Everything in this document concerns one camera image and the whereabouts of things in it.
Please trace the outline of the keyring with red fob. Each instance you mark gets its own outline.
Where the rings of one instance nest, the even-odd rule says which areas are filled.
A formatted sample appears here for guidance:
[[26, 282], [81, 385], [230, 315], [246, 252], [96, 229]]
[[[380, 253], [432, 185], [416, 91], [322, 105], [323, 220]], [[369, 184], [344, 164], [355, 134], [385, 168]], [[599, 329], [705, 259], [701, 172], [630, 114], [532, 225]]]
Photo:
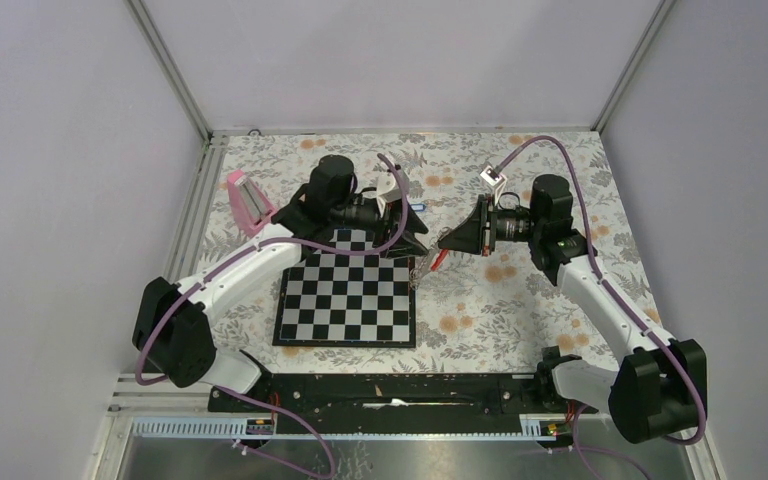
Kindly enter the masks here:
[[437, 246], [429, 248], [428, 253], [422, 257], [415, 257], [409, 274], [409, 286], [412, 290], [419, 288], [421, 281], [431, 272], [434, 262], [440, 254]]

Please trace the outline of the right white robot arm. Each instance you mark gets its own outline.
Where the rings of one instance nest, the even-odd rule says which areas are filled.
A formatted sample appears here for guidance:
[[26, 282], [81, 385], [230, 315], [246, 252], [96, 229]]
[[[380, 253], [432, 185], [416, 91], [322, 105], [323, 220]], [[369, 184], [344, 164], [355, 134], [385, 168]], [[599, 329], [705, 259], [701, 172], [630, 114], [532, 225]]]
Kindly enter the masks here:
[[597, 328], [618, 368], [595, 366], [559, 348], [545, 350], [533, 386], [535, 402], [557, 412], [570, 401], [612, 419], [625, 440], [638, 444], [703, 433], [707, 420], [707, 359], [694, 340], [679, 341], [614, 286], [586, 235], [573, 226], [569, 182], [544, 174], [532, 184], [528, 206], [502, 209], [478, 197], [470, 215], [437, 242], [441, 251], [492, 254], [500, 242], [525, 243], [537, 270], [575, 303]]

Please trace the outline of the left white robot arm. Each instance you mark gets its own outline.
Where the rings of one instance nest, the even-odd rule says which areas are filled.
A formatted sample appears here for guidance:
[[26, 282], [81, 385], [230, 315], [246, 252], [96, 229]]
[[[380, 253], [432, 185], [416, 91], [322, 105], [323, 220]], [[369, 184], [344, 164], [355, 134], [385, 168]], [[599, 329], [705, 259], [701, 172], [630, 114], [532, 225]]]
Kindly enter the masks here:
[[241, 350], [219, 348], [213, 325], [253, 289], [315, 252], [350, 256], [328, 245], [338, 228], [371, 232], [365, 255], [424, 256], [417, 240], [427, 226], [408, 201], [405, 170], [385, 155], [373, 197], [357, 189], [354, 163], [342, 155], [322, 157], [291, 199], [253, 238], [217, 263], [178, 281], [157, 277], [142, 294], [132, 343], [139, 355], [135, 380], [149, 386], [164, 380], [178, 388], [202, 383], [230, 390], [248, 411], [269, 401], [264, 368]]

